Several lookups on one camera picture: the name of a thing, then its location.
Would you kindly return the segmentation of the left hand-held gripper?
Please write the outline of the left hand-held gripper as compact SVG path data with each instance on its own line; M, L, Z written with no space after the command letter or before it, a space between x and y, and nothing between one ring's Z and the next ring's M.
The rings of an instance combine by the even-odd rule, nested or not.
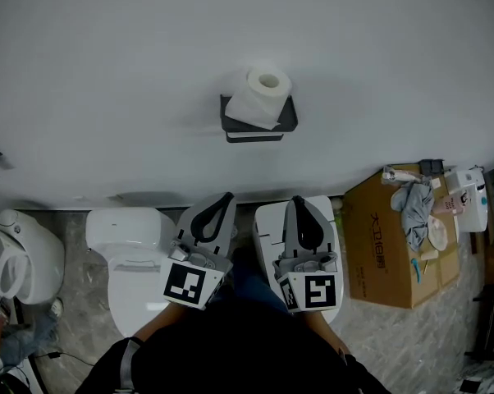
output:
M236 198L216 194L181 215L169 255L161 262L161 294L171 303L204 310L218 293L232 262Z

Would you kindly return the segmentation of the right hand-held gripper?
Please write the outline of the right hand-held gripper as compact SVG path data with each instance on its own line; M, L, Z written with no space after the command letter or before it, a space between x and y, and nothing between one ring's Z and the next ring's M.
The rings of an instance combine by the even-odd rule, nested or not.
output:
M336 251L336 229L331 200L316 196L301 203L301 198L294 196L286 206L283 241L285 258L274 261L273 267L287 310L301 313L335 309L339 297L338 256L332 253ZM300 247L313 254L298 257Z

